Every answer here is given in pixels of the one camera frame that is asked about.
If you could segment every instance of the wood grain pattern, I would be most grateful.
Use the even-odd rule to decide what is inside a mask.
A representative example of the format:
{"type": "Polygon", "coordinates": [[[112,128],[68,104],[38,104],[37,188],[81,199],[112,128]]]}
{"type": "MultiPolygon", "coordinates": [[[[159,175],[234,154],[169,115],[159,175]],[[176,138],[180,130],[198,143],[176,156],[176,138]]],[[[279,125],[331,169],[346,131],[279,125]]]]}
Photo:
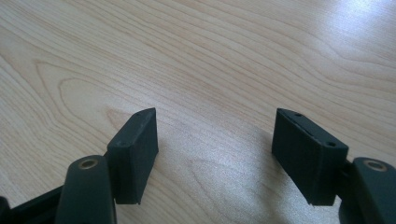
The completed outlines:
{"type": "Polygon", "coordinates": [[[160,154],[119,223],[337,223],[271,155],[277,107],[396,165],[394,1],[0,2],[0,194],[12,206],[156,107],[160,154]]]}

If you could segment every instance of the table surface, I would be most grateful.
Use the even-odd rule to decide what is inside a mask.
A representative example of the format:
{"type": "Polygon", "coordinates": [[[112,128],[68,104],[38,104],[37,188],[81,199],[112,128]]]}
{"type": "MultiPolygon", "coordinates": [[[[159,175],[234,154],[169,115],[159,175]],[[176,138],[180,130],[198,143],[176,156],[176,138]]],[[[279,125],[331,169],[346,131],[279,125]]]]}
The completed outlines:
{"type": "Polygon", "coordinates": [[[119,223],[337,223],[272,156],[276,109],[395,166],[395,43],[391,0],[1,1],[0,195],[61,186],[156,107],[160,153],[119,223]]]}

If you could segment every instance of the wooden table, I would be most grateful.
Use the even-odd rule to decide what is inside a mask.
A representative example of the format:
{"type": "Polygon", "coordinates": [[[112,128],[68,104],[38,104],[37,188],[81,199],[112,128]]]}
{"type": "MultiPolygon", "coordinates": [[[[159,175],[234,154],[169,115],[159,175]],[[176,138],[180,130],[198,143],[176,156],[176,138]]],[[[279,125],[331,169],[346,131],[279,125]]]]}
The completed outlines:
{"type": "Polygon", "coordinates": [[[119,223],[337,223],[271,154],[299,111],[396,165],[396,3],[1,1],[0,195],[12,207],[156,107],[160,153],[119,223]]]}

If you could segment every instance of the wood grain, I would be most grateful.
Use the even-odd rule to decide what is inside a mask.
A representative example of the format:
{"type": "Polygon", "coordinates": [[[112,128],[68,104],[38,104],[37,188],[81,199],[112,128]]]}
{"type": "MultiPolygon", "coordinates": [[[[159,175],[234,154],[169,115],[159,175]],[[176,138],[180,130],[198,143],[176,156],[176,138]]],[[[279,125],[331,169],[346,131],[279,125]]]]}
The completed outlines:
{"type": "Polygon", "coordinates": [[[0,2],[0,195],[11,206],[156,107],[160,154],[119,223],[337,223],[271,155],[278,107],[396,165],[394,1],[0,2]]]}

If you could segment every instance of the wooden surface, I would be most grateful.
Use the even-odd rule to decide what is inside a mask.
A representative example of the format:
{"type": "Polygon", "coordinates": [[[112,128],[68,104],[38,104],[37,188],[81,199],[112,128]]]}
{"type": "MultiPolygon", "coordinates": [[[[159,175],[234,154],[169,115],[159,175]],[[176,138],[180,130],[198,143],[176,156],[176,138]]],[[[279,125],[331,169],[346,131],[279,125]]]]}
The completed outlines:
{"type": "Polygon", "coordinates": [[[271,155],[276,109],[396,165],[396,3],[1,1],[0,195],[11,206],[156,107],[160,154],[119,223],[337,223],[271,155]]]}

